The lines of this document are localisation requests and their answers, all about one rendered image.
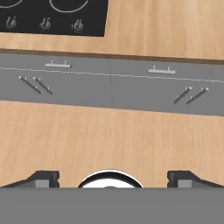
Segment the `black hob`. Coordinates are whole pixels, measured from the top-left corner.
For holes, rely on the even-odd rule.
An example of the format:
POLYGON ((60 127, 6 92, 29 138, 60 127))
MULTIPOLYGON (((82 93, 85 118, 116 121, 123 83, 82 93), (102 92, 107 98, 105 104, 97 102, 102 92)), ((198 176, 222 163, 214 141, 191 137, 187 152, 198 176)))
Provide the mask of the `black hob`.
POLYGON ((0 32, 103 37, 108 6, 109 0, 0 0, 0 32), (6 28, 8 17, 17 18, 15 28, 6 28), (47 31, 39 27, 43 18, 51 21, 47 31), (80 33, 72 30, 77 18, 80 33))

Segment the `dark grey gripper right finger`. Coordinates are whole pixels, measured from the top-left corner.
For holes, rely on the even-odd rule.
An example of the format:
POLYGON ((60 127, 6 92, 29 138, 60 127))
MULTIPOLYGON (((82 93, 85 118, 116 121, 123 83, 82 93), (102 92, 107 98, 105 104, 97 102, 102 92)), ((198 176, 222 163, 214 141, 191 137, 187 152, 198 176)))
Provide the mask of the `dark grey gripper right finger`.
POLYGON ((191 171, 168 171, 168 188, 202 188, 202 187, 222 187, 219 184, 204 180, 196 176, 191 171))

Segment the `grey hob knob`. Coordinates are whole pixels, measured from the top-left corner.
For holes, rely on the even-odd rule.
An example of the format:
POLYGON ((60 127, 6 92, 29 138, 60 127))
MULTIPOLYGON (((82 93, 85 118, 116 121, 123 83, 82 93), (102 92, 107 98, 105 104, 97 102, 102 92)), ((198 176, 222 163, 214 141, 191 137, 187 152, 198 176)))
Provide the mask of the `grey hob knob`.
POLYGON ((72 24, 72 30, 75 32, 75 33, 80 33, 82 32, 84 28, 84 25, 82 23, 82 20, 77 18, 76 21, 72 24))
POLYGON ((42 22, 39 24, 39 27, 43 30, 43 31, 47 31, 50 29, 51 27, 51 21, 49 17, 44 17, 42 22))
POLYGON ((17 18, 16 17, 8 17, 5 23, 7 29, 13 29, 17 25, 17 18))

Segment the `grey cupboard door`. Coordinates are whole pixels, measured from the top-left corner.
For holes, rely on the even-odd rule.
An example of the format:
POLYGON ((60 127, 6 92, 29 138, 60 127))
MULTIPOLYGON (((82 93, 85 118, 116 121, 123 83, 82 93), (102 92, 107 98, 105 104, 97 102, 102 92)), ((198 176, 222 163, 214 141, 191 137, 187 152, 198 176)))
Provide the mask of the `grey cupboard door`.
POLYGON ((183 104, 180 106, 183 113, 224 116, 224 82, 199 81, 191 84, 191 87, 192 90, 186 95, 183 104), (196 95, 202 88, 209 88, 209 91, 190 104, 186 104, 190 97, 196 95))
POLYGON ((14 102, 44 102, 47 94, 32 77, 33 75, 29 72, 0 69, 0 100, 14 102), (28 81, 33 86, 38 87, 41 94, 38 94, 23 83, 18 76, 28 77, 28 81))
POLYGON ((53 94, 49 94, 40 86, 47 94, 46 103, 100 108, 112 105, 110 78, 106 75, 56 72, 31 74, 41 78, 52 90, 53 94))
POLYGON ((134 78, 113 78, 112 92, 116 108, 138 109, 168 113, 183 113, 180 106, 173 102, 186 87, 198 83, 192 80, 139 80, 134 78))

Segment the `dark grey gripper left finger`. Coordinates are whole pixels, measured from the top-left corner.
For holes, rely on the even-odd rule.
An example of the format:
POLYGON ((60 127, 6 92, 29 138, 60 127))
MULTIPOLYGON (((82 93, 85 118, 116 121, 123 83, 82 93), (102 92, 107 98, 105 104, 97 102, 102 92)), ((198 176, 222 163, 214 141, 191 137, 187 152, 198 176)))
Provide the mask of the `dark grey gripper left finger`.
POLYGON ((59 188, 59 171, 35 171, 27 179, 4 185, 3 188, 59 188))

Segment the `white and black round object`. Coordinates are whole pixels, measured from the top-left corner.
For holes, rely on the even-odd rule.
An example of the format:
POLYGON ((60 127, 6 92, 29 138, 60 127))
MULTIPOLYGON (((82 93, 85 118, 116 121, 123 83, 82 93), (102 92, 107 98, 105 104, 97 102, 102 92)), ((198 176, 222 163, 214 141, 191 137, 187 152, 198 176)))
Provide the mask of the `white and black round object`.
POLYGON ((107 169, 88 175, 79 184, 79 188, 143 188, 133 176, 124 171, 107 169))

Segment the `grey drawer front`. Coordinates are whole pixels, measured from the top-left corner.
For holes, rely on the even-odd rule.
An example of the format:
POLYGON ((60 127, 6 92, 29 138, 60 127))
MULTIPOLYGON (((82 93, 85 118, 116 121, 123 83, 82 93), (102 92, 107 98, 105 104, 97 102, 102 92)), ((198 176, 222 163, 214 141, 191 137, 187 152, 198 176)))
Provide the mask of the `grey drawer front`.
POLYGON ((147 81, 209 81, 211 66, 184 62, 111 59, 109 71, 113 78, 134 78, 147 81), (148 69, 153 65, 156 69, 170 67, 176 73, 148 73, 148 69))
POLYGON ((25 69, 31 71, 62 71, 82 74, 109 74, 109 62, 106 59, 79 58, 54 55, 35 55, 24 53, 0 52, 0 68, 25 69), (71 68, 45 67, 45 63, 67 63, 71 68))

